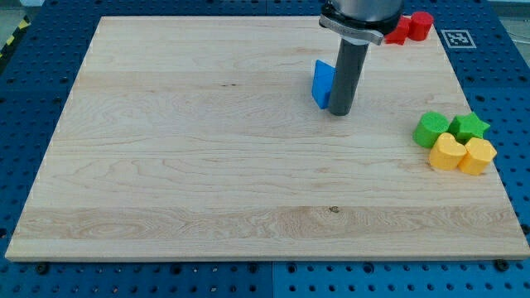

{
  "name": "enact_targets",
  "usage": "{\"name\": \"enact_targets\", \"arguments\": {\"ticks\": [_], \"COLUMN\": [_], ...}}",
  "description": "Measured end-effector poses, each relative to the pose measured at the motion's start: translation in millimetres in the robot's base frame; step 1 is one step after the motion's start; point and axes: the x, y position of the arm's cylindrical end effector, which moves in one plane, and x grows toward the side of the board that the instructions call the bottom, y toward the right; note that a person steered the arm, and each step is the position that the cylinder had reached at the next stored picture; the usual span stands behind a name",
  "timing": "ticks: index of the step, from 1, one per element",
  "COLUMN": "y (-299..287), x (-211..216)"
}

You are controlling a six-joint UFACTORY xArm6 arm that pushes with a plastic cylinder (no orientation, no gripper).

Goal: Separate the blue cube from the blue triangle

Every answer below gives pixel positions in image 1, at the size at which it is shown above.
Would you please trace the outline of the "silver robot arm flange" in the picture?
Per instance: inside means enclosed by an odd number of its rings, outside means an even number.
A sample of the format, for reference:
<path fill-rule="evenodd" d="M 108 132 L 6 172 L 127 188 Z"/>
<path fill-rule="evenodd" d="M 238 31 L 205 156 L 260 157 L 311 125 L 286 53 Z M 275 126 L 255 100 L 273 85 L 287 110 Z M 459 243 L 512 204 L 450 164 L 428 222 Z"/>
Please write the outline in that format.
<path fill-rule="evenodd" d="M 403 0 L 329 0 L 321 7 L 319 25 L 353 45 L 379 46 L 403 9 Z"/>

